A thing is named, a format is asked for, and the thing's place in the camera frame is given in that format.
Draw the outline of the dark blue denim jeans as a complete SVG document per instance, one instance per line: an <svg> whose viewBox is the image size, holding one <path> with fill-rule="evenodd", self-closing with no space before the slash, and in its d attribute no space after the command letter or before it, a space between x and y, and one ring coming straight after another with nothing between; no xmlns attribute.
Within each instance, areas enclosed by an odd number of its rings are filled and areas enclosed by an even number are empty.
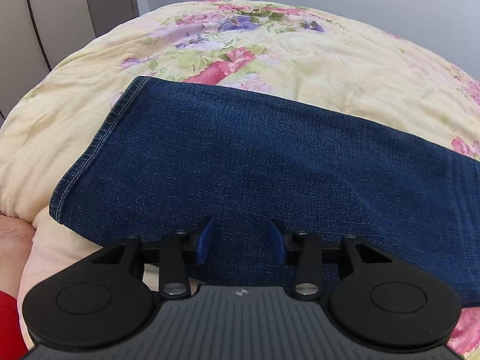
<svg viewBox="0 0 480 360"><path fill-rule="evenodd" d="M57 184L50 216L97 245L210 216L209 284L291 280L271 219L363 236L479 303L479 163L366 119L222 86L135 78Z"/></svg>

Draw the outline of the cream floral quilt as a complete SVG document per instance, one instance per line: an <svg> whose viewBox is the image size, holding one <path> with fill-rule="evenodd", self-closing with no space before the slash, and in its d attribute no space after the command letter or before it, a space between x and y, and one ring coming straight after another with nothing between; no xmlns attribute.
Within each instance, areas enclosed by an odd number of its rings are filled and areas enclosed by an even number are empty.
<svg viewBox="0 0 480 360"><path fill-rule="evenodd" d="M380 123L479 159L479 82L411 41L306 7L207 0L161 7L92 41L33 86L1 127L1 292L94 251L56 223L55 186L138 76L270 94Z"/></svg>

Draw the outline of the red garment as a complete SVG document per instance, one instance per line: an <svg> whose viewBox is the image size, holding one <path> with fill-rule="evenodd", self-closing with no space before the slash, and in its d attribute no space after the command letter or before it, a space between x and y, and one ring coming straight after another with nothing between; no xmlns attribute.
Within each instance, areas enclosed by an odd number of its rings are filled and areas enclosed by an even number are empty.
<svg viewBox="0 0 480 360"><path fill-rule="evenodd" d="M28 349L20 330L16 299L6 292L1 292L0 314L0 359L22 359Z"/></svg>

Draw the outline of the beige drawer cabinet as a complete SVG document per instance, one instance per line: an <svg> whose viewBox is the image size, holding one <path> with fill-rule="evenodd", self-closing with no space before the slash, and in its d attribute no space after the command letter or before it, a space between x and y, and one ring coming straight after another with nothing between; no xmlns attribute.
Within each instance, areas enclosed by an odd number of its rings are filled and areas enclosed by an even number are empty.
<svg viewBox="0 0 480 360"><path fill-rule="evenodd" d="M138 15L137 0L1 0L1 117L63 59Z"/></svg>

